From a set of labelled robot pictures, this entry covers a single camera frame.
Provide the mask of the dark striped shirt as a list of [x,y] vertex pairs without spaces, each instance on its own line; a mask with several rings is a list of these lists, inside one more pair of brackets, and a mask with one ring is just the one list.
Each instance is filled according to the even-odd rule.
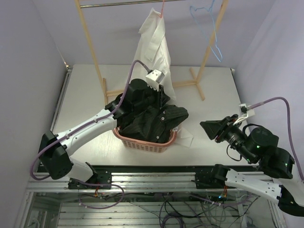
[[162,109],[148,106],[135,115],[132,121],[124,121],[119,126],[123,137],[151,143],[167,143],[171,130],[189,117],[186,108],[174,104],[165,104]]

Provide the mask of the white shirt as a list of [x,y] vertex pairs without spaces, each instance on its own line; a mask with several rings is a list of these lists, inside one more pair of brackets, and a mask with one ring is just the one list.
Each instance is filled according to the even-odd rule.
[[148,17],[139,29],[141,35],[134,60],[142,61],[149,69],[157,69],[164,73],[161,85],[169,98],[175,100],[176,95],[171,81],[171,58],[165,37],[164,18],[161,13],[151,9]]

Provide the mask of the pink wire hanger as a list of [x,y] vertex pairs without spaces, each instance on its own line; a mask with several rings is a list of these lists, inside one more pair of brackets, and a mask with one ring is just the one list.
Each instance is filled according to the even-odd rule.
[[161,15],[160,15],[160,18],[162,18],[162,17],[163,17],[164,4],[165,4],[165,0],[163,0],[163,1],[162,1],[162,6],[161,6]]

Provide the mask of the blue wire hanger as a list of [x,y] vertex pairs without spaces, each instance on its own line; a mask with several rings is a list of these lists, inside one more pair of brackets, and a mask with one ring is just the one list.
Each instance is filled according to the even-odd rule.
[[[195,25],[201,32],[204,39],[208,42],[208,47],[210,48],[211,53],[216,60],[221,63],[223,61],[223,54],[218,46],[216,19],[213,14],[215,2],[215,0],[210,0],[209,5],[190,5],[189,12]],[[199,19],[199,16],[207,16],[209,19],[208,22],[210,22],[209,28],[207,28],[206,25],[203,25],[203,19]]]

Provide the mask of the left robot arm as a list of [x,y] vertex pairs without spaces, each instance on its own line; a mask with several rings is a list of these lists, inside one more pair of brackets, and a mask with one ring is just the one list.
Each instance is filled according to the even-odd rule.
[[142,79],[133,79],[123,93],[95,116],[58,134],[52,131],[43,134],[38,158],[52,179],[68,176],[91,189],[97,182],[95,170],[87,162],[72,160],[72,154],[97,136],[132,122],[149,106],[160,110],[169,100],[162,85],[154,88]]

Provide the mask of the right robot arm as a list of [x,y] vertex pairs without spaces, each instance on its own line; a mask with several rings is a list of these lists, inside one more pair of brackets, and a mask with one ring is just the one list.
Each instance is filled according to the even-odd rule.
[[222,120],[200,122],[210,140],[227,142],[248,164],[256,164],[257,170],[279,180],[278,184],[264,182],[222,164],[215,164],[209,182],[215,188],[226,185],[242,188],[276,203],[285,213],[303,217],[304,184],[300,180],[295,159],[283,148],[278,147],[278,136],[258,125],[249,135],[240,130],[238,115]]

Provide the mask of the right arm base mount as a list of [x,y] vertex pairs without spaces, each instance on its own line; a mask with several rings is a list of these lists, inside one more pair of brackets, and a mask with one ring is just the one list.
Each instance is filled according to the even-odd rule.
[[196,189],[219,189],[223,184],[215,179],[218,168],[215,166],[195,167],[194,180]]

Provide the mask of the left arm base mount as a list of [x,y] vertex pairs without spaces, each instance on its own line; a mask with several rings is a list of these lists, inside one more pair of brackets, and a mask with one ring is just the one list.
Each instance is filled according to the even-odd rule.
[[68,183],[68,189],[70,190],[92,190],[92,189],[102,189],[109,190],[111,188],[112,176],[106,171],[94,172],[93,176],[90,177],[85,184],[77,181],[76,179],[70,178]]

